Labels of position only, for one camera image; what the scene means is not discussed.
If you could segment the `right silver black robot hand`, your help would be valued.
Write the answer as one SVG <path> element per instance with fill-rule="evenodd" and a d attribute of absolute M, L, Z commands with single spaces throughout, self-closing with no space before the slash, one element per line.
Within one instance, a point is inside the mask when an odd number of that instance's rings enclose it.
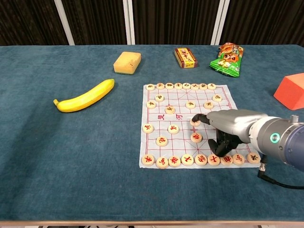
<path fill-rule="evenodd" d="M 267 116 L 267 114 L 251 110 L 229 109 L 196 114 L 192 121 L 201 121 L 216 129 L 216 140 L 209 139 L 208 144 L 216 156 L 224 157 L 239 144 L 250 143 L 251 125 Z"/>

